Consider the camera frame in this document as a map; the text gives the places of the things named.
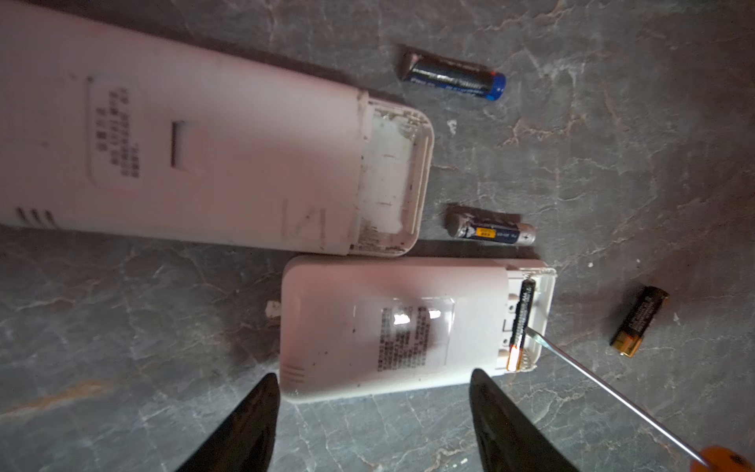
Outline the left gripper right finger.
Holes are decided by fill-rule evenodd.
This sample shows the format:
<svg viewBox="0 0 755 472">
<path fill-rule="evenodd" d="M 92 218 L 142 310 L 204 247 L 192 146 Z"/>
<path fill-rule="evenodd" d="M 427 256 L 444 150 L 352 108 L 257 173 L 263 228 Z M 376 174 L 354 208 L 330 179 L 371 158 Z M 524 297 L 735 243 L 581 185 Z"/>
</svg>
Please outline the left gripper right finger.
<svg viewBox="0 0 755 472">
<path fill-rule="evenodd" d="M 473 371 L 469 398 L 485 472 L 576 469 L 485 371 Z"/>
</svg>

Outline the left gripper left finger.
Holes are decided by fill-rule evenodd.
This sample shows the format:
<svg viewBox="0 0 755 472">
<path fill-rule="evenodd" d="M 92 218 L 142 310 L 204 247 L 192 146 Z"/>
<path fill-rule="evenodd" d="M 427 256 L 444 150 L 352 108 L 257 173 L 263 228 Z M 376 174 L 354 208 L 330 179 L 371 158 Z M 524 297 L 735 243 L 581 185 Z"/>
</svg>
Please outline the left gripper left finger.
<svg viewBox="0 0 755 472">
<path fill-rule="evenodd" d="M 269 470 L 280 401 L 277 376 L 265 375 L 178 471 Z"/>
</svg>

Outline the black gold AAA battery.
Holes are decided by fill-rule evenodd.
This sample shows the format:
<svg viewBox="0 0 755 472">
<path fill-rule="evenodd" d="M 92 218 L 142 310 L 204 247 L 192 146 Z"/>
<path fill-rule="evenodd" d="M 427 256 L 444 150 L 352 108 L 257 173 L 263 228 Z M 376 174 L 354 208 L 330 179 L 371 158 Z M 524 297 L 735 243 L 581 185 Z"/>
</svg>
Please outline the black gold AAA battery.
<svg viewBox="0 0 755 472">
<path fill-rule="evenodd" d="M 515 309 L 512 334 L 509 340 L 509 354 L 505 366 L 509 372 L 518 372 L 523 362 L 524 344 L 527 338 L 527 328 L 536 290 L 536 281 L 532 278 L 523 280 L 519 300 Z"/>
</svg>

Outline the black orange AAA battery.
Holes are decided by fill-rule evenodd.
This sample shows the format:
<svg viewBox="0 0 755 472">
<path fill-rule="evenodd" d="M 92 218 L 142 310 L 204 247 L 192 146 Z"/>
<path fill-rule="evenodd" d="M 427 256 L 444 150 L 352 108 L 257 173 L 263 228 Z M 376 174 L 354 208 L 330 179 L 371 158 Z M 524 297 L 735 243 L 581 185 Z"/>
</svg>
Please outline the black orange AAA battery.
<svg viewBox="0 0 755 472">
<path fill-rule="evenodd" d="M 633 357 L 639 349 L 645 332 L 670 297 L 666 290 L 645 286 L 624 317 L 610 346 L 625 357 Z"/>
</svg>

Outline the orange black screwdriver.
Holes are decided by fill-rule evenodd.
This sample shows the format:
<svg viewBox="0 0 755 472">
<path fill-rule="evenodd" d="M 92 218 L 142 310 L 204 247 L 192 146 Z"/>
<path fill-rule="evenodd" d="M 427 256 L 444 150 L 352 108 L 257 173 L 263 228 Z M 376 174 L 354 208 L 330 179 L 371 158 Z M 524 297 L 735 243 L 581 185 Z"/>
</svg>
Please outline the orange black screwdriver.
<svg viewBox="0 0 755 472">
<path fill-rule="evenodd" d="M 579 363 L 576 359 L 569 356 L 566 352 L 560 349 L 554 342 L 546 339 L 540 332 L 534 330 L 534 328 L 526 328 L 527 336 L 530 336 L 534 342 L 540 344 L 540 346 L 546 348 L 556 355 L 556 357 L 562 359 L 567 365 L 570 365 L 574 370 L 579 372 L 585 378 L 595 383 L 613 399 L 623 404 L 629 409 L 635 416 L 644 421 L 647 425 L 655 429 L 663 437 L 674 444 L 679 450 L 687 454 L 691 459 L 690 470 L 691 471 L 753 471 L 754 464 L 746 459 L 743 455 L 737 454 L 728 448 L 722 446 L 711 446 L 705 450 L 698 450 L 691 444 L 688 444 L 684 439 L 680 438 L 677 434 L 674 434 L 665 425 L 647 413 L 639 405 L 631 401 L 628 397 L 623 395 L 620 391 L 615 389 L 612 385 L 604 381 L 598 375 L 590 371 L 584 365 Z"/>
</svg>

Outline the white remote orange button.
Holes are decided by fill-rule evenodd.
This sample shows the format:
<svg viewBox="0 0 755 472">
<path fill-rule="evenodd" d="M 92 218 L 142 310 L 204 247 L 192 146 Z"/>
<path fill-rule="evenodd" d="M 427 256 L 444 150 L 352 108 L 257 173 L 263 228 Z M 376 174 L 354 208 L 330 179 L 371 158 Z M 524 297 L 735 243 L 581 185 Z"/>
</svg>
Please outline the white remote orange button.
<svg viewBox="0 0 755 472">
<path fill-rule="evenodd" d="M 397 257 L 434 147 L 366 90 L 18 1 L 1 5 L 1 221 Z"/>
</svg>

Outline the black blue AAA battery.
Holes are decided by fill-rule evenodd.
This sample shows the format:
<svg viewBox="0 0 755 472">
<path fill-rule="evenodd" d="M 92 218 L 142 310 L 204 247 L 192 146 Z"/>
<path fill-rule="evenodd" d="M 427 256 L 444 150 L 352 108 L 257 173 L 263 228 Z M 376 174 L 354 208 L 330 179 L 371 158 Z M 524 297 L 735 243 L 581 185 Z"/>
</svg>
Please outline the black blue AAA battery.
<svg viewBox="0 0 755 472">
<path fill-rule="evenodd" d="M 407 51 L 399 76 L 403 82 L 452 90 L 485 100 L 499 100 L 507 85 L 504 74 L 440 56 Z"/>
</svg>

